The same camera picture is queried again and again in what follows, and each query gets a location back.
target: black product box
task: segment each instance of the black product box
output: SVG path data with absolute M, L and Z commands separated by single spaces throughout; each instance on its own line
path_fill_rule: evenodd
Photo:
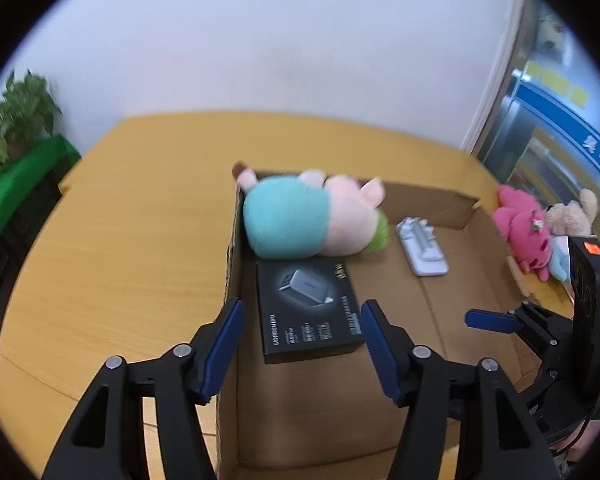
M 257 271 L 267 364 L 344 354 L 362 343 L 342 259 L 259 260 Z

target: orange label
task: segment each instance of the orange label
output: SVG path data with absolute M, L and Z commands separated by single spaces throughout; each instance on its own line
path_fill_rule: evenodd
M 591 242 L 584 242 L 584 248 L 587 250 L 589 254 L 595 254 L 596 256 L 600 256 L 600 246 L 597 244 L 592 244 Z

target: yellow table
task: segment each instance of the yellow table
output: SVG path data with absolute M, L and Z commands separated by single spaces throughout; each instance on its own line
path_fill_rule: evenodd
M 314 167 L 456 189 L 496 206 L 496 181 L 467 153 L 387 130 L 257 113 L 123 121 L 62 183 L 2 327 L 0 421 L 37 474 L 108 356 L 154 358 L 216 316 L 239 159 L 261 170 Z M 531 275 L 526 282 L 545 306 L 570 307 L 559 286 Z M 147 412 L 158 472 L 155 415 Z M 201 418 L 213 447 L 214 407 Z

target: blue gripper pad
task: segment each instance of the blue gripper pad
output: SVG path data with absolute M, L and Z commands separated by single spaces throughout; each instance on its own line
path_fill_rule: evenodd
M 211 397 L 220 391 L 224 376 L 238 347 L 244 328 L 244 319 L 244 305 L 237 300 L 224 320 L 205 360 L 204 377 L 200 388 L 200 398 L 204 402 L 209 402 Z
M 395 404 L 400 404 L 404 394 L 400 389 L 400 371 L 398 361 L 391 350 L 376 316 L 365 301 L 360 309 L 360 328 L 365 338 L 366 348 L 371 355 L 382 391 L 391 397 Z
M 464 315 L 464 323 L 471 328 L 513 334 L 520 330 L 520 322 L 513 314 L 502 314 L 490 310 L 472 308 Z

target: green cloth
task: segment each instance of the green cloth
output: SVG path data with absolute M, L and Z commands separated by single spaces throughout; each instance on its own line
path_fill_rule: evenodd
M 80 154 L 60 136 L 41 140 L 29 153 L 0 172 L 0 234 L 31 190 L 62 160 L 69 167 Z

